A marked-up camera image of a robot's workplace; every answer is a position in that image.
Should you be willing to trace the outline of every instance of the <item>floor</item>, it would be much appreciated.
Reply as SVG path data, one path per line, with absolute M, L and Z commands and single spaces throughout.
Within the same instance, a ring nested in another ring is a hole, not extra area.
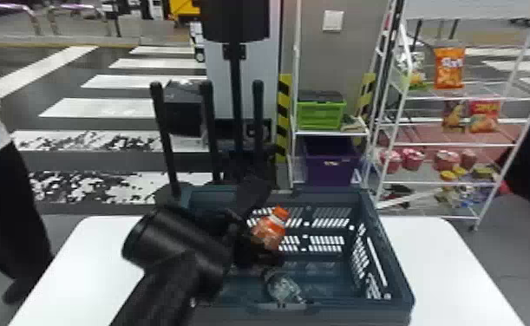
M 488 78 L 508 75 L 517 54 L 515 48 L 469 51 L 468 64 Z M 530 86 L 530 57 L 526 62 L 522 81 Z M 189 49 L 0 47 L 0 74 L 1 115 L 30 169 L 36 204 L 56 250 L 87 216 L 143 214 L 170 197 L 147 86 L 206 78 Z M 515 108 L 513 117 L 529 109 Z M 200 141 L 174 136 L 173 143 L 180 180 L 209 181 Z M 478 232 L 455 226 L 530 326 L 530 204 L 500 197 Z M 0 296 L 8 283 L 0 275 Z M 0 325 L 16 308 L 0 301 Z

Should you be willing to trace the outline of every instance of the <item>storage bin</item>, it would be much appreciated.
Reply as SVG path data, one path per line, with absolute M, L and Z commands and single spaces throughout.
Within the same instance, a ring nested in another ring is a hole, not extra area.
M 335 91 L 300 90 L 297 102 L 297 124 L 299 129 L 338 130 L 346 102 Z
M 348 186 L 359 154 L 351 137 L 304 138 L 306 183 L 311 186 Z
M 181 204 L 193 212 L 230 207 L 235 186 L 190 187 Z M 193 324 L 408 325 L 415 299 L 366 191 L 308 187 L 274 192 L 247 220 L 254 226 L 276 205 L 289 211 L 280 271 L 307 303 L 278 306 L 264 291 L 261 270 L 232 268 L 219 297 L 200 305 Z

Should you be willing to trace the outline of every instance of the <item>hazard tape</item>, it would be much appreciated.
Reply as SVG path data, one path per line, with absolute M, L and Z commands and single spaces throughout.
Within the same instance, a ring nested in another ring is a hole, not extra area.
M 372 96 L 374 95 L 374 89 L 376 88 L 375 81 L 375 73 L 367 73 L 363 76 L 360 98 L 357 100 L 357 113 L 362 116 L 362 119 L 366 123 L 368 123 L 368 118 L 370 117 L 370 103 L 372 102 Z
M 291 111 L 291 74 L 281 74 L 278 76 L 278 96 L 277 96 L 277 153 L 275 161 L 286 163 L 287 152 L 289 151 L 289 134 L 291 132 L 291 122 L 289 113 Z

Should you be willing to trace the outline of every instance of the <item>orange snack bag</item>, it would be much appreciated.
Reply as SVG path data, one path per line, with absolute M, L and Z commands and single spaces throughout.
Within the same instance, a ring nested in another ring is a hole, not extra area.
M 435 49 L 436 76 L 435 88 L 462 88 L 464 48 Z
M 471 133 L 491 133 L 497 130 L 500 107 L 500 101 L 470 101 L 469 131 Z

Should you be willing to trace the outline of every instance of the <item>white table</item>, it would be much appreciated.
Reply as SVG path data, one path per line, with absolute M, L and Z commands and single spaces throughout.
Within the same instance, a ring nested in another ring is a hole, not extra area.
M 141 279 L 121 257 L 140 217 L 84 219 L 10 326 L 108 325 Z M 438 218 L 383 218 L 416 304 L 412 326 L 522 326 L 459 234 Z

